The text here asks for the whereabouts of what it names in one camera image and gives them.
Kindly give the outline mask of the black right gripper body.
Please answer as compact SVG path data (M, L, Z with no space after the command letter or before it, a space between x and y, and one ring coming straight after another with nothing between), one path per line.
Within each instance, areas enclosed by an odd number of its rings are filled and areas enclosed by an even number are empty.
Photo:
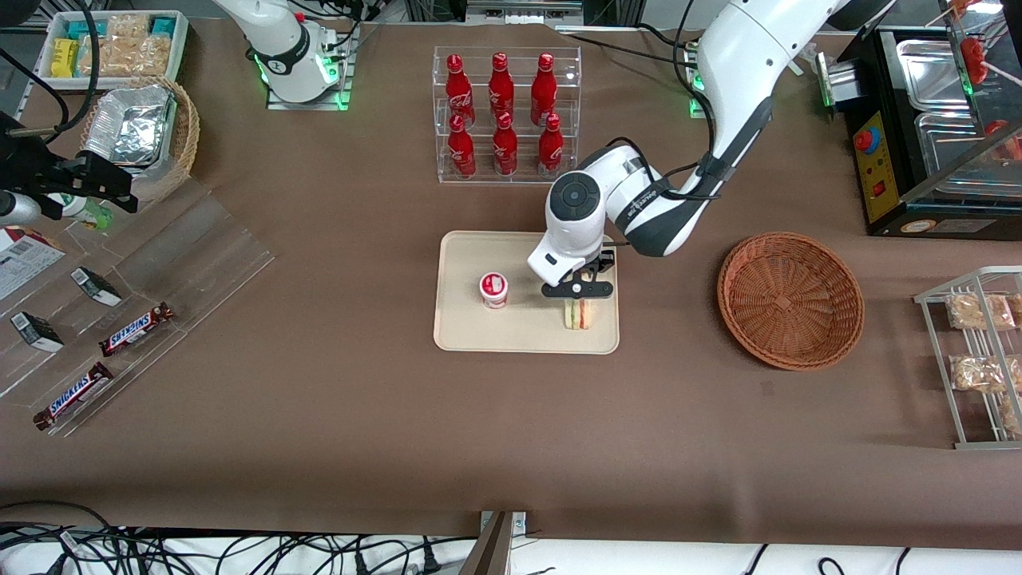
M50 165L50 153L40 136L10 135L21 128L13 117L1 117L1 189L40 199L45 192L39 173Z

